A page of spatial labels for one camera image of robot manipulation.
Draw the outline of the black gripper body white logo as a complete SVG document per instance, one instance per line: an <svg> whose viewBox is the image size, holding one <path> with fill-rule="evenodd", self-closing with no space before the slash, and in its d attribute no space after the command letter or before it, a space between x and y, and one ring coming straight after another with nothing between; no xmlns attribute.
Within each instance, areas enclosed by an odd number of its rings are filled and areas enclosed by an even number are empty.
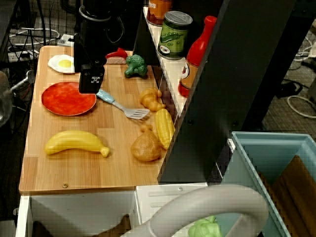
<svg viewBox="0 0 316 237"><path fill-rule="evenodd" d="M104 79L104 73L105 68L103 65L82 65L79 78L79 92L81 94L98 93Z"/></svg>

